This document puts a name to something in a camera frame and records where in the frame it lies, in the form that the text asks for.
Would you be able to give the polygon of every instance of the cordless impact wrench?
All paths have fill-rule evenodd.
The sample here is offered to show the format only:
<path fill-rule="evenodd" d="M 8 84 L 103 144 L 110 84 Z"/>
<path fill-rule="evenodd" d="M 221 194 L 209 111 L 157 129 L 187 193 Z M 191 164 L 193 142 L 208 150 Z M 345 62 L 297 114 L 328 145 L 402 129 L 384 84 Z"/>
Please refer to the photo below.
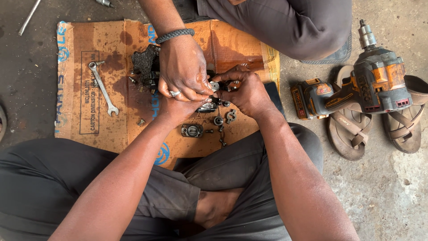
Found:
<path fill-rule="evenodd" d="M 342 88 L 310 79 L 291 88 L 297 116 L 301 120 L 328 117 L 329 114 L 359 104 L 362 113 L 381 114 L 412 105 L 404 82 L 403 59 L 393 51 L 376 47 L 376 39 L 360 20 L 360 44 L 364 52 L 354 64 L 350 77 L 342 80 Z"/>

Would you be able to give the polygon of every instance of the concrete floor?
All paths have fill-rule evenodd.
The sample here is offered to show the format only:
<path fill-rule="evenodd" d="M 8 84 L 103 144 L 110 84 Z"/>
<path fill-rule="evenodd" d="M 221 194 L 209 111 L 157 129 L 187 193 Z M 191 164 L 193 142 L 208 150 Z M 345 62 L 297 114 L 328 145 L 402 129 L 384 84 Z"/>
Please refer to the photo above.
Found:
<path fill-rule="evenodd" d="M 0 149 L 28 139 L 52 137 L 56 113 L 56 24 L 59 21 L 147 22 L 136 0 L 112 0 L 117 10 L 95 1 L 44 0 L 23 36 L 18 30 L 35 1 L 0 2 L 0 104 L 9 129 Z M 428 3 L 425 0 L 354 0 L 353 64 L 361 52 L 357 38 L 361 18 L 371 25 L 378 43 L 402 56 L 407 73 L 428 79 Z M 337 66 L 311 66 L 281 56 L 281 93 L 290 122 L 313 130 L 324 146 L 324 178 L 337 194 L 361 240 L 428 240 L 428 126 L 421 119 L 422 146 L 403 154 L 389 142 L 380 116 L 361 161 L 341 158 L 331 147 L 327 120 L 297 120 L 289 82 L 309 78 L 331 80 Z"/>

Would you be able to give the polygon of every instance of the silver ring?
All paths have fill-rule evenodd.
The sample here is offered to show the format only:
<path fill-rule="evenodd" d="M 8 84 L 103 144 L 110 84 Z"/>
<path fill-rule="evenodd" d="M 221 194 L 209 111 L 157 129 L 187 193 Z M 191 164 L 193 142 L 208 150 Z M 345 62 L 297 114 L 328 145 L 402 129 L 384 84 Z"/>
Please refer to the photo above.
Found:
<path fill-rule="evenodd" d="M 173 97 L 176 97 L 178 94 L 181 93 L 181 91 L 170 91 L 169 92 Z"/>

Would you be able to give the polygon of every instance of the bare foot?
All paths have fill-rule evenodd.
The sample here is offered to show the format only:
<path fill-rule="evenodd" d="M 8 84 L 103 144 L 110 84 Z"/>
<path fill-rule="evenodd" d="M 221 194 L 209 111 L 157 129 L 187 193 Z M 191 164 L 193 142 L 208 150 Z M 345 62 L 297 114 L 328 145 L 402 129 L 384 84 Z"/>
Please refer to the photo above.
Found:
<path fill-rule="evenodd" d="M 208 229 L 223 222 L 232 211 L 243 188 L 235 188 L 216 192 L 199 193 L 199 201 L 196 207 L 196 224 Z"/>

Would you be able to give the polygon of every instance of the person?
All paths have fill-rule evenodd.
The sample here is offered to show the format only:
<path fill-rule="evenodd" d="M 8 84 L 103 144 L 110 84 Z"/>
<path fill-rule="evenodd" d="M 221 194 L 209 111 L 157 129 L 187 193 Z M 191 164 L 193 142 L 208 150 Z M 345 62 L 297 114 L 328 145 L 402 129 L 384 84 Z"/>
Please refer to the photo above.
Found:
<path fill-rule="evenodd" d="M 139 2 L 158 37 L 186 28 L 172 0 Z M 199 15 L 229 23 L 297 60 L 331 55 L 351 32 L 351 0 L 197 0 L 197 6 Z M 191 35 L 160 45 L 159 92 L 180 101 L 212 95 L 202 49 Z"/>
<path fill-rule="evenodd" d="M 359 240 L 323 179 L 320 140 L 287 123 L 258 75 L 236 66 L 216 95 L 260 131 L 193 164 L 155 166 L 168 133 L 203 101 L 163 98 L 156 117 L 120 154 L 67 139 L 0 153 L 0 235 L 13 240 L 178 240 L 166 220 L 205 231 L 185 240 Z"/>

